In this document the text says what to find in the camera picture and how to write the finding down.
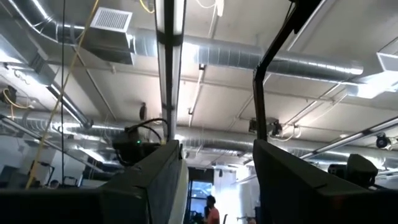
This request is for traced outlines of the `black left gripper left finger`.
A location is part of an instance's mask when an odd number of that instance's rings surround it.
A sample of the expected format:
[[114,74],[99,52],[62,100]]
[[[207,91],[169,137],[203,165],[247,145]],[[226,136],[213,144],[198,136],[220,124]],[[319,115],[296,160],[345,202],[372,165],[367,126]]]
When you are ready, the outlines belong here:
[[93,189],[0,191],[0,224],[183,224],[188,168],[178,140]]

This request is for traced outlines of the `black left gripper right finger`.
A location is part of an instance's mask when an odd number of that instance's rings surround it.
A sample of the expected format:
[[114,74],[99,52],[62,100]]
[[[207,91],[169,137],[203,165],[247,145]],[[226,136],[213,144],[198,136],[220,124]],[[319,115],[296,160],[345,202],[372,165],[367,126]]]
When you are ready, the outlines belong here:
[[261,139],[253,159],[273,224],[398,224],[398,190],[358,186]]

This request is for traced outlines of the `black ceiling mounted device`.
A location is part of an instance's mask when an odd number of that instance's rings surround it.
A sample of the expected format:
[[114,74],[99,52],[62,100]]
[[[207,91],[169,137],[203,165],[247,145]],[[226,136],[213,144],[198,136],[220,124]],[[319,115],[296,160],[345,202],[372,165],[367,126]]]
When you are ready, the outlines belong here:
[[[282,132],[282,125],[279,123],[279,120],[276,118],[267,118],[266,128],[267,128],[267,134],[269,136],[280,136]],[[255,118],[249,120],[248,131],[250,133],[257,133],[257,120]]]

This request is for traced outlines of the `bright window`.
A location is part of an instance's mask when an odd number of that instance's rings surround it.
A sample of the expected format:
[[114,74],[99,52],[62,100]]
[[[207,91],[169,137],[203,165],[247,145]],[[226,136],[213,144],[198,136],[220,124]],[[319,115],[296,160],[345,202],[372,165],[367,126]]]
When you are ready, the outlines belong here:
[[191,212],[205,213],[206,198],[212,194],[213,184],[211,182],[190,182],[189,209]]

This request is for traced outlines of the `person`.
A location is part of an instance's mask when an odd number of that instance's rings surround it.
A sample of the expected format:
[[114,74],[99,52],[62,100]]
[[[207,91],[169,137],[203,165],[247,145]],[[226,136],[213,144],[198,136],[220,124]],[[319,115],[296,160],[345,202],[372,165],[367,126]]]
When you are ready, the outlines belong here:
[[206,198],[204,224],[220,224],[220,213],[215,207],[216,199],[209,195]]

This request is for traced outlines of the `white ceiling light fixture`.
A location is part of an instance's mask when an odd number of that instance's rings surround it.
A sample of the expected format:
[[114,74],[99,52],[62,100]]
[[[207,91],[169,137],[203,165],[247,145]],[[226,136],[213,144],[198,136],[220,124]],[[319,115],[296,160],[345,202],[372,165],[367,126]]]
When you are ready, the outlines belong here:
[[348,96],[372,99],[386,91],[398,90],[398,37],[376,52],[363,65],[363,73],[346,85]]

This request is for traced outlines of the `black beam with light strips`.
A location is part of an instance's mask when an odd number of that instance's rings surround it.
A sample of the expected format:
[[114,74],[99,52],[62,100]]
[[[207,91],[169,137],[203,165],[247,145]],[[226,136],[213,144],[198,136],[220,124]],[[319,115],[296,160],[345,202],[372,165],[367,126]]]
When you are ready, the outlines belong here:
[[187,0],[154,0],[164,135],[175,138]]

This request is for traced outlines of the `white ceiling air vent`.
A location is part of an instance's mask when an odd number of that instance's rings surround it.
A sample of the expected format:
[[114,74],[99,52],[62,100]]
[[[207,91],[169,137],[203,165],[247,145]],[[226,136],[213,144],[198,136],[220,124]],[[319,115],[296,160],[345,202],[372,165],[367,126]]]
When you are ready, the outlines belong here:
[[99,7],[86,31],[82,46],[98,58],[132,65],[133,36],[128,34],[132,13]]

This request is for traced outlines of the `small silver duct pipe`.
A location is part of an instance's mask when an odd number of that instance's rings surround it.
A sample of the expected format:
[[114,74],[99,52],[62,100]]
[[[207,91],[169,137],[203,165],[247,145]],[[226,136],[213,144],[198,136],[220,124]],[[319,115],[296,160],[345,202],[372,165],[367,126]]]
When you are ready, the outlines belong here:
[[[61,95],[62,87],[55,81],[56,73],[39,53],[34,54],[28,66],[31,69],[31,71],[27,72],[29,77],[36,83],[45,86],[52,96],[58,98]],[[60,102],[63,103],[66,111],[85,129],[92,127],[93,120],[86,117],[66,93],[63,94]]]

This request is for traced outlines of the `large silver ventilation duct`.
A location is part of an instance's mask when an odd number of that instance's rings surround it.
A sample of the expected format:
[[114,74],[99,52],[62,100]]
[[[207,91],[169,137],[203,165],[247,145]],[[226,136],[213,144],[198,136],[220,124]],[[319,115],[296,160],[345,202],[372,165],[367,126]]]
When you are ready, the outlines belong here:
[[[62,22],[61,15],[53,13],[46,0],[6,0],[6,2],[32,30],[58,44],[78,45],[79,40],[85,38],[86,31],[90,28],[89,26],[86,29],[83,24],[76,24],[72,20]],[[157,56],[157,39],[154,30],[128,28],[127,33],[133,36],[132,59],[135,55]],[[186,35],[183,40],[182,60],[188,63],[253,70],[264,55],[261,48],[252,45],[190,35]],[[299,78],[345,82],[361,75],[363,66],[354,61],[281,50],[267,71]]]

